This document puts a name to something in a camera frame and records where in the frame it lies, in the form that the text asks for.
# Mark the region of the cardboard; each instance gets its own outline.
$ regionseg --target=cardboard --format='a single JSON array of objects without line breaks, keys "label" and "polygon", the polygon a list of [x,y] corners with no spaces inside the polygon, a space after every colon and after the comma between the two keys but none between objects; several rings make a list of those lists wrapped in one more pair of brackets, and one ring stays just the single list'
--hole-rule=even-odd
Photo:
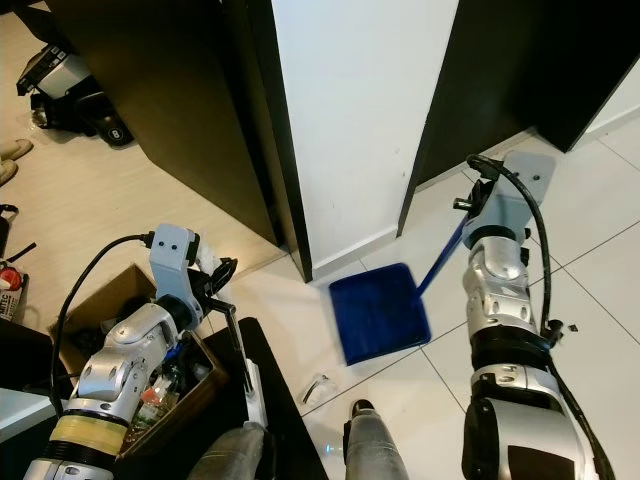
[{"label": "cardboard", "polygon": [[[152,298],[155,296],[155,292],[156,288],[151,279],[140,267],[132,264],[75,307],[67,316],[60,346],[60,360],[67,372],[82,371],[89,360],[69,341],[70,334],[85,328],[95,328],[104,320],[116,317],[127,300],[140,295]],[[56,324],[50,325],[48,331],[51,338],[55,339]],[[182,397],[177,405],[150,428],[144,436],[126,450],[121,451],[118,458],[157,452],[182,425],[197,417],[213,401],[216,392],[228,381],[227,373],[215,355],[200,341],[197,335],[193,333],[187,333],[187,335],[193,337],[211,362],[211,372]]]}]

